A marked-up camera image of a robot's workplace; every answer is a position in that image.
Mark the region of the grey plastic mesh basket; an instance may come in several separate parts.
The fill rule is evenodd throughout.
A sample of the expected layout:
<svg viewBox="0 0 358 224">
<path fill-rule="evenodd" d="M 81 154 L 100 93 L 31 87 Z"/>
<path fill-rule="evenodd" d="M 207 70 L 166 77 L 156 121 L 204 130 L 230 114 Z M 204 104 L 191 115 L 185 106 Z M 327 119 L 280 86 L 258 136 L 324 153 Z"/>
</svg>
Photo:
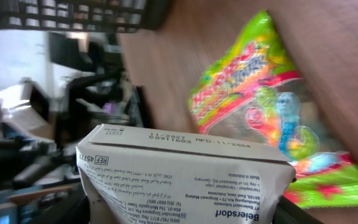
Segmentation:
<svg viewBox="0 0 358 224">
<path fill-rule="evenodd" d="M 171 5 L 171 0 L 0 0 L 0 30 L 157 30 Z"/>
</svg>

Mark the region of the Haribo gummy candy bag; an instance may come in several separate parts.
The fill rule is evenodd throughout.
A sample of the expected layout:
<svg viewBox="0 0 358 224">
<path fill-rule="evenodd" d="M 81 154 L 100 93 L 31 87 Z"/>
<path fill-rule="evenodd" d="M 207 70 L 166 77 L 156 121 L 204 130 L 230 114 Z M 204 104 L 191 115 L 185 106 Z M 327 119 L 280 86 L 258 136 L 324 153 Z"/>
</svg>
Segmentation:
<svg viewBox="0 0 358 224">
<path fill-rule="evenodd" d="M 285 196 L 301 208 L 358 207 L 358 166 L 324 124 L 270 14 L 259 11 L 191 91 L 201 134 L 268 144 L 289 157 Z"/>
</svg>

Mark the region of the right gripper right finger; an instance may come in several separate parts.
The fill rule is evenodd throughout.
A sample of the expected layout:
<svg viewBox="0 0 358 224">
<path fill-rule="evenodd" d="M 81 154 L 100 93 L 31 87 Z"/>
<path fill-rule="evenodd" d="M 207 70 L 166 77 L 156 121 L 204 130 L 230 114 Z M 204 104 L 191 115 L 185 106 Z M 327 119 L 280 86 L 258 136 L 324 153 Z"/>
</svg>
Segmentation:
<svg viewBox="0 0 358 224">
<path fill-rule="evenodd" d="M 323 224 L 286 197 L 282 196 L 277 205 L 272 224 Z"/>
</svg>

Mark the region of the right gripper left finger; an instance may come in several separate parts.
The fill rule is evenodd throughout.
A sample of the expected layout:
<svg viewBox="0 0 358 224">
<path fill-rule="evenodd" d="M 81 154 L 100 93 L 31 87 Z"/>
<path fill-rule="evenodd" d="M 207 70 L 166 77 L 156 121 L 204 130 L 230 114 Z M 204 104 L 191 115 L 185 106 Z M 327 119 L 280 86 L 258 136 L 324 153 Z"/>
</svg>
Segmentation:
<svg viewBox="0 0 358 224">
<path fill-rule="evenodd" d="M 68 192 L 68 196 L 39 215 L 42 224 L 89 223 L 90 205 L 81 184 L 68 184 L 41 191 L 43 194 Z"/>
</svg>

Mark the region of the white blue carton box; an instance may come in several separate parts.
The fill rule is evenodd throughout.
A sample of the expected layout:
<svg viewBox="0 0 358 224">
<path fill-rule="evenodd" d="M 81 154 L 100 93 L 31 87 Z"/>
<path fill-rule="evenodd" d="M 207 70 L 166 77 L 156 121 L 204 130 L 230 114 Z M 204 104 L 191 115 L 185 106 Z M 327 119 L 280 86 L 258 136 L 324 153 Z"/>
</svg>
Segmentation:
<svg viewBox="0 0 358 224">
<path fill-rule="evenodd" d="M 265 144 L 112 124 L 76 162 L 91 223 L 270 223 L 296 176 Z"/>
</svg>

